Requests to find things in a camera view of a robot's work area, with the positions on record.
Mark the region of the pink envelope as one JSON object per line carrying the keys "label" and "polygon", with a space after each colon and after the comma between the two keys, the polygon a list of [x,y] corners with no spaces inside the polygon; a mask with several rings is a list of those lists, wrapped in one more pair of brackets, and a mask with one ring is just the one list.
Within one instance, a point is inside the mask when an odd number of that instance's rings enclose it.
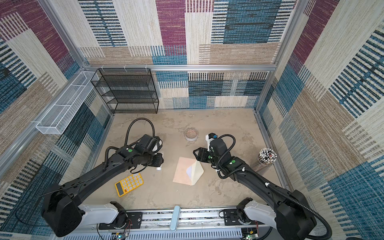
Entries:
{"label": "pink envelope", "polygon": [[193,186],[201,178],[204,169],[200,162],[195,159],[180,157],[173,182]]}

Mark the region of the white letter paper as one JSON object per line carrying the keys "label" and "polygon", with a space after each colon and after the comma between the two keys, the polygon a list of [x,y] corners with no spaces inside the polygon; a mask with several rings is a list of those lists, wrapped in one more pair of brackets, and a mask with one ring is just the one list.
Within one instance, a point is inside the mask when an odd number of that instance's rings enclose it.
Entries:
{"label": "white letter paper", "polygon": [[189,166],[186,170],[186,173],[189,176],[190,180],[192,180],[195,174],[195,164]]}

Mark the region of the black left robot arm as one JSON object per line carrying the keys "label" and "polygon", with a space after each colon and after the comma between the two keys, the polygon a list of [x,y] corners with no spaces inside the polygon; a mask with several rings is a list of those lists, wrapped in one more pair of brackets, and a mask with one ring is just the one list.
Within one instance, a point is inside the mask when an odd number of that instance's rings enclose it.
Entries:
{"label": "black left robot arm", "polygon": [[51,228],[57,237],[67,236],[78,227],[87,225],[104,224],[117,230],[127,230],[132,221],[119,203],[112,201],[105,205],[91,206],[83,202],[109,180],[125,171],[130,170],[135,174],[139,165],[159,168],[164,163],[160,153],[163,141],[156,136],[155,129],[152,129],[151,135],[145,134],[131,144],[128,143],[128,137],[126,135],[122,147],[108,147],[104,162],[94,169],[63,185],[53,184],[43,195],[21,204],[15,209],[16,219],[28,225],[19,214],[20,210],[30,203],[42,201],[41,216],[46,222],[45,226]]}

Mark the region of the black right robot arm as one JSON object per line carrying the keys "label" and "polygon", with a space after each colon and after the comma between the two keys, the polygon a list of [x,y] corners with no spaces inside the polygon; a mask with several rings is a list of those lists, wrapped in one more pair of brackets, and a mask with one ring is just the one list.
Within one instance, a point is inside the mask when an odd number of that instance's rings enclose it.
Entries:
{"label": "black right robot arm", "polygon": [[254,200],[243,200],[238,209],[240,221],[267,224],[285,240],[328,240],[332,237],[330,224],[310,207],[304,194],[283,189],[255,172],[245,161],[231,155],[235,145],[227,147],[223,138],[208,134],[207,148],[198,148],[193,154],[197,161],[211,164],[220,179],[230,178],[266,202],[257,207]]}

